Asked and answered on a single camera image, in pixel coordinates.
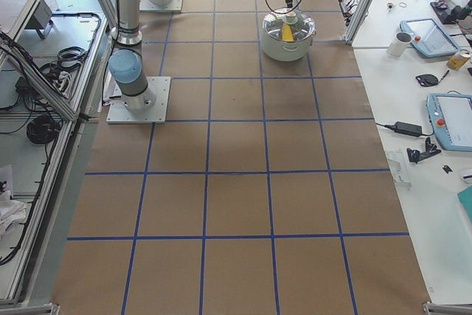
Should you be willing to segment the glass pot lid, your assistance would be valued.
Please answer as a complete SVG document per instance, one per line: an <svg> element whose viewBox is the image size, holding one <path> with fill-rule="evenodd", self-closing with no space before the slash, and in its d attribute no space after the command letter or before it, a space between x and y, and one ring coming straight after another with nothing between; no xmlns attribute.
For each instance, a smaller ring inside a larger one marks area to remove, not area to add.
<svg viewBox="0 0 472 315"><path fill-rule="evenodd" d="M279 8L270 12L263 19L263 29L272 38L282 41L282 24L289 24L294 35L294 42L303 41L316 34L314 20L301 10Z"/></svg>

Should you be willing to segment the yellow corn cob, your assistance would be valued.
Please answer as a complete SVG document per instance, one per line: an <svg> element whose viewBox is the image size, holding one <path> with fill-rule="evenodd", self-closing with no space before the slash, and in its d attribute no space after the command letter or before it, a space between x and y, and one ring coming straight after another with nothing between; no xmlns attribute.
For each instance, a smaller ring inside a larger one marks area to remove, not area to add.
<svg viewBox="0 0 472 315"><path fill-rule="evenodd" d="M294 35L289 24L283 23L281 27L281 39L284 42L294 42Z"/></svg>

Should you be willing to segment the pale green steel pot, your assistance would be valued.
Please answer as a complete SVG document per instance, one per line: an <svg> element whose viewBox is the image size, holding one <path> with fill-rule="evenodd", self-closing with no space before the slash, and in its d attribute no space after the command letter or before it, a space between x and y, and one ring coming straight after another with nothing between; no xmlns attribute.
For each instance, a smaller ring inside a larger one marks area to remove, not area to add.
<svg viewBox="0 0 472 315"><path fill-rule="evenodd" d="M274 60L285 62L299 60L308 53L314 37L297 42L280 41L270 37L264 31L262 22L261 47L263 52Z"/></svg>

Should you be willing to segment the white mug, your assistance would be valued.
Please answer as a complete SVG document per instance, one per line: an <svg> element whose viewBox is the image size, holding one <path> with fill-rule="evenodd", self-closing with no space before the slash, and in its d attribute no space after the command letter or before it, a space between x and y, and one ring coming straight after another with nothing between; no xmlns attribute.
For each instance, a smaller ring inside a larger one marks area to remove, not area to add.
<svg viewBox="0 0 472 315"><path fill-rule="evenodd" d="M406 48L409 47L412 42L412 33L409 32L397 32L395 37L389 47L386 50L386 53L394 58L399 58Z"/></svg>

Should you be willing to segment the blue teach pendant far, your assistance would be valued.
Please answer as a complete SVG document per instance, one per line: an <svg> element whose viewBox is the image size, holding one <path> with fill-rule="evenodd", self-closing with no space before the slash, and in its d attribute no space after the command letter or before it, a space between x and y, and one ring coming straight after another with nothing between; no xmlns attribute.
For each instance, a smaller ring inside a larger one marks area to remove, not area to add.
<svg viewBox="0 0 472 315"><path fill-rule="evenodd" d="M433 18L403 20L400 29L410 33L413 38L420 37L412 41L412 46L426 58L454 55L460 50L442 24Z"/></svg>

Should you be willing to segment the blue teach pendant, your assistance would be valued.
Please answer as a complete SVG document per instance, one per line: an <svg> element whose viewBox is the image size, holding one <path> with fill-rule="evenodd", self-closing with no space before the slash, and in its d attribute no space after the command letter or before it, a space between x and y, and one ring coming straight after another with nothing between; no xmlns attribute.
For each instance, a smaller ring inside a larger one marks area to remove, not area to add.
<svg viewBox="0 0 472 315"><path fill-rule="evenodd" d="M412 41L412 46L426 58L454 55L460 50L442 24L433 18L403 20L400 29L410 33L413 38L420 37Z"/></svg>
<svg viewBox="0 0 472 315"><path fill-rule="evenodd" d="M429 94L426 109L434 135L446 150L471 152L471 96Z"/></svg>

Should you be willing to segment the black power adapter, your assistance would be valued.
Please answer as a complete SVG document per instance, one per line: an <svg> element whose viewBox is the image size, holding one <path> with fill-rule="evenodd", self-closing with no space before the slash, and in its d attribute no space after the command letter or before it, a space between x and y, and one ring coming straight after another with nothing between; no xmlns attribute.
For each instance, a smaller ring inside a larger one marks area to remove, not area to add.
<svg viewBox="0 0 472 315"><path fill-rule="evenodd" d="M423 135L423 129L420 125L399 121L394 124L394 132L413 137L420 137Z"/></svg>

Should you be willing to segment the blue teach pendant near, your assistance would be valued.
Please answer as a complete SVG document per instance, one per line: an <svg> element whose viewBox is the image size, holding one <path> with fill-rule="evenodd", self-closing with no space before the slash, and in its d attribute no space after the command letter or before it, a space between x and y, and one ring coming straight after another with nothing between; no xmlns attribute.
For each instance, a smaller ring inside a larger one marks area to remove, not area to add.
<svg viewBox="0 0 472 315"><path fill-rule="evenodd" d="M429 94L426 109L434 135L446 150L471 152L471 96Z"/></svg>

